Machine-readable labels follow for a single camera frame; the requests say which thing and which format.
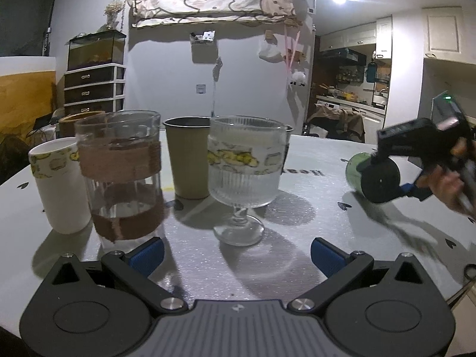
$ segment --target white cup with lemon pattern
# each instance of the white cup with lemon pattern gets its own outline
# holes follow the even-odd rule
[[[28,159],[51,227],[61,234],[85,228],[91,213],[76,139],[60,138],[35,146]]]

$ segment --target glass stem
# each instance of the glass stem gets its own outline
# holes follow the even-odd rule
[[[248,208],[242,208],[235,206],[233,207],[233,216],[231,220],[236,226],[244,226],[248,223]]]

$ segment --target plush toy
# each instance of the plush toy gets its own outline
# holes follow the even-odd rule
[[[306,74],[302,71],[295,70],[293,75],[291,75],[291,82],[289,84],[305,86]]]

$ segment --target white table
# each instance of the white table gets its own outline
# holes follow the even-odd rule
[[[267,230],[250,248],[221,244],[213,235],[214,222],[228,207],[212,198],[183,200],[184,209],[170,210],[164,222],[166,259],[151,279],[189,303],[196,298],[281,298],[286,303],[325,279],[309,254],[312,240],[322,236],[346,252],[360,249],[378,260],[413,252],[449,299],[467,284],[464,266],[476,261],[476,226],[434,196],[423,203],[402,198],[382,206],[356,197],[341,159],[372,148],[292,136],[285,169],[294,173],[281,176],[274,202],[254,211]],[[419,168],[403,158],[395,161],[402,182],[413,182]],[[161,178],[165,199],[172,200],[166,143]],[[0,326],[19,336],[21,314],[58,256],[74,252],[82,260],[96,260],[100,244],[94,230],[70,236],[51,231],[29,167],[0,186],[0,199]],[[351,207],[343,210],[337,203]]]

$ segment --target dark curtain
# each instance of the dark curtain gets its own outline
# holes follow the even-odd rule
[[[41,56],[54,0],[0,0],[0,57]]]

